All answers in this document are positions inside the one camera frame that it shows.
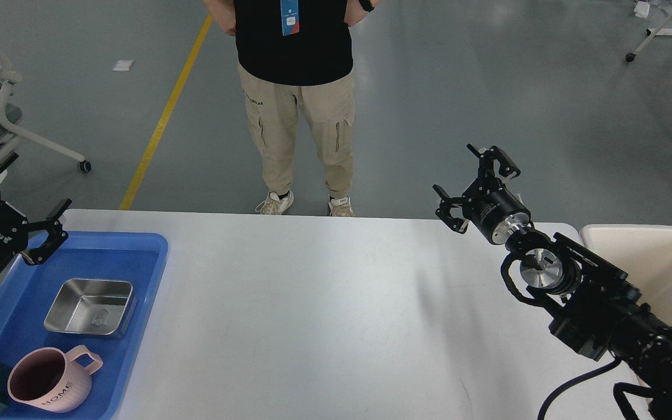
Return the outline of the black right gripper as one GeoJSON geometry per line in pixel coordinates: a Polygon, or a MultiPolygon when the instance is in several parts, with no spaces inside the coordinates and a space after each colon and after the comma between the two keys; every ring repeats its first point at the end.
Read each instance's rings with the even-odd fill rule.
{"type": "Polygon", "coordinates": [[[477,179],[461,197],[451,197],[433,184],[440,198],[435,215],[451,231],[465,234],[470,220],[488,242],[506,244],[515,231],[531,226],[530,210],[504,184],[520,176],[521,170],[498,146],[477,149],[468,143],[467,149],[478,159],[477,179]],[[464,217],[453,217],[454,208],[462,208],[464,217]]]}

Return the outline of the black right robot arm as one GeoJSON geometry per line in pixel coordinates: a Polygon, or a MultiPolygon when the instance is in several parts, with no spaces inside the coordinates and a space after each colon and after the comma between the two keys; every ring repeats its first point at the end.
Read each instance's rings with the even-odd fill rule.
{"type": "Polygon", "coordinates": [[[500,274],[520,302],[540,307],[552,317],[549,331],[577,354],[613,361],[563,383],[547,396],[538,412],[543,419],[553,401],[569,388],[625,362],[643,381],[613,385],[614,401],[626,419],[638,415],[627,394],[648,398],[655,419],[672,419],[672,326],[655,316],[627,272],[559,232],[547,236],[534,226],[531,213],[506,188],[520,168],[498,146],[477,149],[477,178],[459,197],[435,184],[436,216],[454,232],[475,225],[490,244],[504,245],[500,274]]]}

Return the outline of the person's left hand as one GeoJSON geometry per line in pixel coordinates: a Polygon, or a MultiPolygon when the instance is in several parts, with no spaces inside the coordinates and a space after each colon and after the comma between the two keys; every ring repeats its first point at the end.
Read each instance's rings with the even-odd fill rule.
{"type": "Polygon", "coordinates": [[[375,5],[378,3],[379,1],[347,1],[344,22],[349,27],[356,26],[374,10],[375,5]]]}

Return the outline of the person's right hand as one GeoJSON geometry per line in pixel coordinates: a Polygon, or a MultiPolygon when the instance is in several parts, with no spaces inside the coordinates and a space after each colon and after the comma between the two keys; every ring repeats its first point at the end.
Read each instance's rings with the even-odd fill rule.
{"type": "Polygon", "coordinates": [[[202,2],[210,13],[213,21],[225,34],[236,35],[236,14],[234,1],[207,0],[202,2]]]}

